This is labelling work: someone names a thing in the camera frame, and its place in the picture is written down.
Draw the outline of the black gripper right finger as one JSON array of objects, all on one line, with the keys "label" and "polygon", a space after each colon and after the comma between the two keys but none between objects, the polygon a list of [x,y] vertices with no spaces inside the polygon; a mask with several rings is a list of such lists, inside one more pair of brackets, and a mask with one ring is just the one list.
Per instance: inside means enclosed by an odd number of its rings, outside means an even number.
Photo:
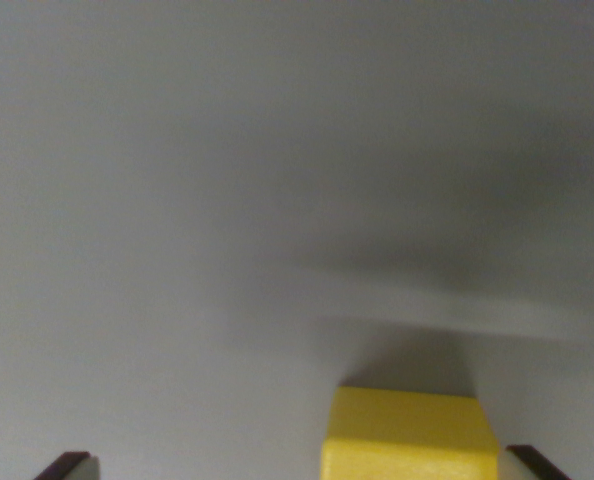
[{"label": "black gripper right finger", "polygon": [[498,480],[571,480],[532,445],[509,445],[498,456]]}]

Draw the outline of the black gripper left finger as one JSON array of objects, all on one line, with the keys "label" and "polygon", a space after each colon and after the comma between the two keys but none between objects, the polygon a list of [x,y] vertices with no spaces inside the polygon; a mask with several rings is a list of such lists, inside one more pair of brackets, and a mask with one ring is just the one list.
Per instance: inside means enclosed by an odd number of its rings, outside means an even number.
[{"label": "black gripper left finger", "polygon": [[35,480],[99,480],[99,458],[86,451],[64,452]]}]

